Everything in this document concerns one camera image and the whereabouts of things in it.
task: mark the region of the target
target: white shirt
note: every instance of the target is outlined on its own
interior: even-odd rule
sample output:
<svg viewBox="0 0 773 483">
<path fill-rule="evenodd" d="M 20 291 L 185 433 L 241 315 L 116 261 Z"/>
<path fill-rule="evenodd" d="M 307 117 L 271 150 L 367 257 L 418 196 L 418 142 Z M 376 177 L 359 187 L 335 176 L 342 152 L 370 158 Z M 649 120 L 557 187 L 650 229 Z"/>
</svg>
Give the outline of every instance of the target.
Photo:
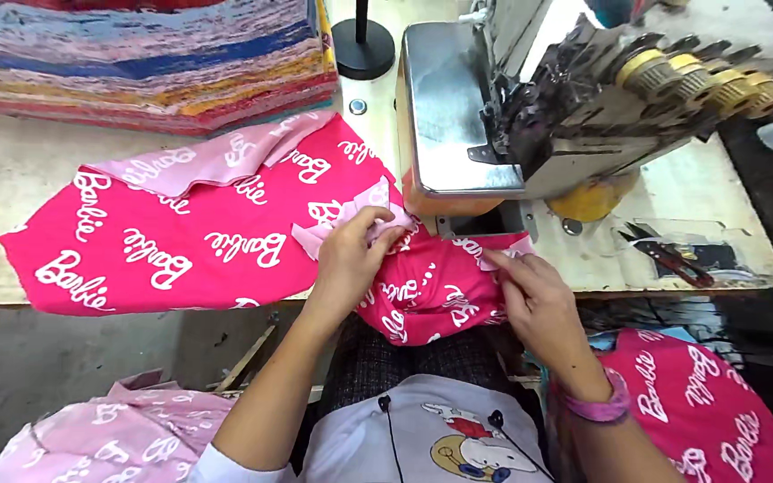
<svg viewBox="0 0 773 483">
<path fill-rule="evenodd" d="M 543 463 L 535 424 L 512 396 L 429 375 L 408 377 L 386 393 L 405 482 L 550 481 L 536 466 Z M 497 409 L 503 431 L 531 458 L 488 423 Z M 387 414 L 378 398 L 333 411 L 315 425 L 299 478 L 290 465 L 272 472 L 246 469 L 213 445 L 189 477 L 189 483 L 290 481 L 399 481 Z"/>
</svg>

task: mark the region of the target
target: black cord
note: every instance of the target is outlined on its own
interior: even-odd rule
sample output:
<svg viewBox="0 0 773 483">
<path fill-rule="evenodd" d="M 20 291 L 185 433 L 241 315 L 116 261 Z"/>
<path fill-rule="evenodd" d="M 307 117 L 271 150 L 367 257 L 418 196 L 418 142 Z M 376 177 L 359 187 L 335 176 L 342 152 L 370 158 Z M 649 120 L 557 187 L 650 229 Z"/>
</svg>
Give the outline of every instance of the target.
<svg viewBox="0 0 773 483">
<path fill-rule="evenodd" d="M 399 469 L 399 481 L 404 483 L 404 476 L 401 473 L 401 465 L 399 464 L 399 453 L 395 450 L 395 437 L 392 435 L 392 416 L 389 413 L 389 403 L 392 401 L 389 394 L 381 396 L 378 399 L 378 406 L 381 407 L 381 411 L 386 413 L 386 420 L 389 422 L 389 440 L 392 443 L 392 457 L 395 458 L 395 467 Z"/>
<path fill-rule="evenodd" d="M 518 444 L 509 436 L 509 434 L 506 433 L 506 430 L 502 429 L 503 417 L 502 417 L 502 412 L 500 412 L 499 409 L 495 410 L 494 412 L 491 412 L 491 415 L 488 416 L 488 423 L 494 426 L 495 428 L 497 428 L 499 432 L 501 432 L 504 436 L 506 436 L 506 439 L 508 439 L 512 445 L 518 448 L 518 451 L 521 451 L 521 455 L 526 456 L 527 459 L 532 462 L 532 464 L 536 465 L 536 467 L 539 469 L 540 472 L 544 474 L 544 476 L 547 476 L 548 479 L 550 479 L 551 481 L 556 481 L 555 479 L 553 479 L 553 476 L 551 476 L 551 474 L 544 469 L 544 466 L 538 464 L 534 459 L 532 459 L 532 456 L 529 456 L 527 452 L 524 451 L 521 448 L 521 446 L 518 446 Z"/>
</svg>

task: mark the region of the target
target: person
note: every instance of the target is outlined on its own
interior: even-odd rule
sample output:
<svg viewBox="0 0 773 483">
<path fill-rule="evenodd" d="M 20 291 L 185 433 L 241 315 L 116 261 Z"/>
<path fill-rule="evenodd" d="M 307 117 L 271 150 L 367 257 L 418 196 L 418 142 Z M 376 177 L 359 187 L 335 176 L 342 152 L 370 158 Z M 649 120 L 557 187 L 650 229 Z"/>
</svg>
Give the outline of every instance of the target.
<svg viewBox="0 0 773 483">
<path fill-rule="evenodd" d="M 223 421 L 193 468 L 191 483 L 553 480 L 539 449 L 537 425 L 508 390 L 498 390 L 496 382 L 505 375 L 496 357 L 488 354 L 486 359 L 474 352 L 480 346 L 478 337 L 451 352 L 439 346 L 441 350 L 423 356 L 402 356 L 401 351 L 410 348 L 389 346 L 360 321 L 343 328 L 319 403 L 327 414 L 314 426 L 302 471 L 295 475 L 289 457 L 316 361 L 362 300 L 388 248 L 403 232 L 392 228 L 369 247 L 367 229 L 376 219 L 392 218 L 389 210 L 365 207 L 327 237 L 320 248 L 317 280 L 300 316 Z M 533 255 L 509 258 L 487 251 L 485 256 L 499 267 L 514 333 L 576 401 L 574 407 L 616 407 L 611 403 L 617 393 L 614 379 L 593 355 L 574 294 L 556 269 Z M 466 341 L 462 335 L 473 330 L 484 328 L 417 349 Z M 346 332 L 370 337 L 347 349 Z M 403 369 L 394 369 L 388 360 L 393 353 L 425 367 L 401 380 Z M 341 366 L 344 373 L 337 373 Z M 447 371 L 454 374 L 447 378 L 438 375 L 443 367 L 459 369 Z M 579 410 L 569 413 L 588 480 L 684 481 L 628 415 L 627 401 L 625 408 L 610 422 L 578 415 Z"/>
</svg>

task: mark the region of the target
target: pink wristband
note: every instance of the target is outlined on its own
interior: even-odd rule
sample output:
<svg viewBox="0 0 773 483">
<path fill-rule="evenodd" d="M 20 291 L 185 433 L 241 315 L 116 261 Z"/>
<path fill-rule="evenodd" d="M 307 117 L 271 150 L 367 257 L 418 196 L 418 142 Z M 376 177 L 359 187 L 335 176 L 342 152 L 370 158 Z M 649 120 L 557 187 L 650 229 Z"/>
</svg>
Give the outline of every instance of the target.
<svg viewBox="0 0 773 483">
<path fill-rule="evenodd" d="M 596 423 L 609 423 L 615 421 L 629 411 L 631 398 L 628 395 L 628 387 L 625 379 L 615 370 L 605 367 L 607 381 L 613 386 L 613 395 L 607 402 L 578 401 L 567 394 L 563 394 L 565 406 L 581 418 Z"/>
</svg>

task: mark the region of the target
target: table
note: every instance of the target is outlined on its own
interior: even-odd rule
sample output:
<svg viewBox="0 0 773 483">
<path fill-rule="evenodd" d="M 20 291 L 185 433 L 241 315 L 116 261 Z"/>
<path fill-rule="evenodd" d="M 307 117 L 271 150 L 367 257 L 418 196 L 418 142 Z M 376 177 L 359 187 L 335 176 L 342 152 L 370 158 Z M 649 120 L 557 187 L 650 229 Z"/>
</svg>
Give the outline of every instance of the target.
<svg viewBox="0 0 773 483">
<path fill-rule="evenodd" d="M 372 0 L 370 18 L 387 27 L 400 46 L 404 27 L 416 21 L 455 19 L 469 2 L 455 0 Z M 354 2 L 328 0 L 331 22 L 353 17 Z M 524 74 L 531 72 L 547 43 L 556 43 L 586 6 L 580 0 L 556 0 L 530 52 Z M 335 108 L 396 175 L 398 150 L 395 112 L 396 69 L 371 82 L 342 79 Z M 348 112 L 348 102 L 363 99 L 368 111 Z M 0 115 L 0 234 L 24 222 L 64 187 L 83 163 L 122 158 L 196 142 L 191 137 L 68 125 Z M 699 233 L 712 241 L 733 243 L 737 256 L 758 276 L 720 283 L 712 292 L 773 286 L 773 248 L 744 187 L 717 137 L 693 141 L 642 168 L 635 189 L 612 214 L 569 236 L 541 200 L 533 201 L 539 230 L 537 249 L 562 273 L 579 296 L 629 297 L 645 293 L 696 291 L 679 279 L 659 280 L 644 254 L 624 247 L 616 228 L 625 221 L 650 221 L 662 233 Z M 290 298 L 305 298 L 306 292 Z M 26 305 L 25 292 L 0 247 L 0 306 Z"/>
</svg>

